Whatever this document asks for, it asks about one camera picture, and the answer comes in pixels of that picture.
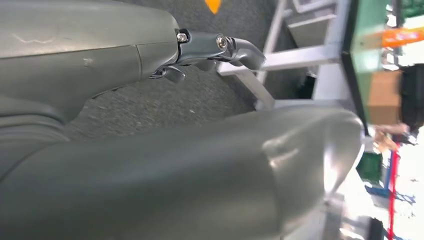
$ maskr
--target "cardboard box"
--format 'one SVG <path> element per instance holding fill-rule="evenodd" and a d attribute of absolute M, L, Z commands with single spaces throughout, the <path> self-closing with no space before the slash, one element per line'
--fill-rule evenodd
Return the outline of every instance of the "cardboard box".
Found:
<path fill-rule="evenodd" d="M 400 79 L 400 71 L 381 71 L 373 74 L 367 104 L 371 124 L 393 125 L 400 122 Z"/>

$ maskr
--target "red pole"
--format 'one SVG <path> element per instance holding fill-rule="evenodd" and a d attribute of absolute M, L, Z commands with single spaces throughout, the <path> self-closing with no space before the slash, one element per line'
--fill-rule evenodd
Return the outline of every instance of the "red pole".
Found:
<path fill-rule="evenodd" d="M 395 222 L 395 199 L 396 199 L 396 176 L 398 175 L 398 165 L 401 156 L 399 156 L 398 150 L 393 152 L 393 157 L 391 158 L 391 174 L 390 174 L 390 184 L 389 184 L 389 196 L 388 196 L 388 240 L 393 240 L 395 234 L 393 232 L 393 224 Z"/>

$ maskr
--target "gray curved cover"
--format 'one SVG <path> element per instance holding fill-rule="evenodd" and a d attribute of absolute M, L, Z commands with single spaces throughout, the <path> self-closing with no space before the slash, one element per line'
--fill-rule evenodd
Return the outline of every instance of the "gray curved cover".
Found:
<path fill-rule="evenodd" d="M 0 0 L 0 114 L 62 123 L 178 57 L 174 17 L 107 0 Z"/>
<path fill-rule="evenodd" d="M 361 154 L 362 124 L 296 106 L 91 142 L 21 144 L 0 239 L 258 240 L 289 233 Z"/>

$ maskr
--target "orange sign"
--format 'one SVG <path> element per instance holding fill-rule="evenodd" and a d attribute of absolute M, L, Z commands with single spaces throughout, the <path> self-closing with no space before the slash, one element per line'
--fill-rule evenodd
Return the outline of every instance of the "orange sign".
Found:
<path fill-rule="evenodd" d="M 424 40 L 424 33 L 420 29 L 391 29 L 383 33 L 382 46 L 396 48 L 406 44 Z"/>
<path fill-rule="evenodd" d="M 213 14 L 217 14 L 220 10 L 221 0 L 204 0 L 204 2 Z"/>

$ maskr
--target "gray carpet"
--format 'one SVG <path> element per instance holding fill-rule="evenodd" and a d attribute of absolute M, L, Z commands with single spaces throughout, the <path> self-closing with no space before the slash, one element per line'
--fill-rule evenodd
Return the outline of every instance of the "gray carpet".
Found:
<path fill-rule="evenodd" d="M 217 15 L 203 0 L 122 2 L 166 10 L 181 28 L 246 39 L 260 49 L 275 9 L 274 0 L 222 0 Z M 277 50 L 294 46 L 284 29 Z M 150 128 L 201 125 L 254 110 L 254 97 L 238 80 L 194 67 L 183 71 L 186 79 L 178 85 L 166 79 L 147 79 L 89 100 L 78 118 L 67 126 L 67 134 L 74 140 L 133 135 Z M 272 72 L 266 87 L 278 99 L 293 98 L 304 74 L 304 69 Z"/>

